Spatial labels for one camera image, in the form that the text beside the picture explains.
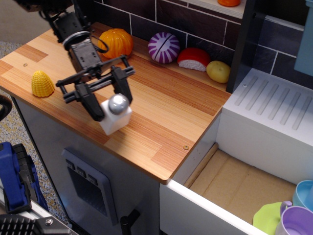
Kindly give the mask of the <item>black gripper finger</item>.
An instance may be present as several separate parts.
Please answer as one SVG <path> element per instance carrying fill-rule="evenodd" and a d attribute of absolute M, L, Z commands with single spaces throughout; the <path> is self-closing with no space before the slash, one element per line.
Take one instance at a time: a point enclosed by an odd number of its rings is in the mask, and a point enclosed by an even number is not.
<path fill-rule="evenodd" d="M 104 119 L 105 114 L 101 109 L 96 96 L 89 88 L 89 85 L 86 83 L 80 83 L 76 84 L 75 88 L 77 101 L 82 103 L 83 107 L 93 120 L 101 122 Z"/>
<path fill-rule="evenodd" d="M 126 71 L 120 67 L 112 67 L 111 74 L 113 76 L 114 93 L 124 95 L 131 104 L 133 97 L 127 81 L 128 75 Z"/>

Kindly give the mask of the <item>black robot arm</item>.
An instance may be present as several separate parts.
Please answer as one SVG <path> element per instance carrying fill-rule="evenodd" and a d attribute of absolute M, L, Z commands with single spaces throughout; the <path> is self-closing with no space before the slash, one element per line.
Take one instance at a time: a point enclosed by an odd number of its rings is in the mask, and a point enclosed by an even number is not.
<path fill-rule="evenodd" d="M 121 115 L 127 111 L 133 99 L 127 78 L 134 74 L 134 69 L 126 55 L 101 60 L 99 54 L 109 52 L 110 47 L 104 41 L 100 42 L 104 48 L 93 44 L 90 22 L 77 1 L 19 0 L 17 4 L 27 12 L 38 12 L 68 52 L 76 74 L 56 83 L 66 103 L 81 102 L 89 115 L 100 122 L 107 112 L 94 92 L 112 85 L 115 94 L 108 101 L 109 112 Z"/>

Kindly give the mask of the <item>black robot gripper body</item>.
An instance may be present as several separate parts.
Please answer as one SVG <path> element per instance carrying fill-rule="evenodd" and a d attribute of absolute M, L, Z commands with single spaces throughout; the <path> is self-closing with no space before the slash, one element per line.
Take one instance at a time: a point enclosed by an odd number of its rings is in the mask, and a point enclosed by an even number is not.
<path fill-rule="evenodd" d="M 134 68 L 128 63 L 126 55 L 102 61 L 97 53 L 99 49 L 93 45 L 90 38 L 79 42 L 69 39 L 64 41 L 64 46 L 77 71 L 76 74 L 56 83 L 56 86 L 61 89 L 66 103 L 77 101 L 76 84 L 88 84 L 92 93 L 112 85 L 112 67 L 120 67 L 125 70 L 128 77 L 135 73 Z"/>

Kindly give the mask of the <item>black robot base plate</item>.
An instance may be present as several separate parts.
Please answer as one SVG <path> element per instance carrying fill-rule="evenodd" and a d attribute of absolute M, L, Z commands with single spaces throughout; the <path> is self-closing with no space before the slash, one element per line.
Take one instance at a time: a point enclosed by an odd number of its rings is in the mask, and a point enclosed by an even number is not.
<path fill-rule="evenodd" d="M 1 235 L 77 235 L 53 217 L 30 219 L 15 214 L 0 216 Z"/>

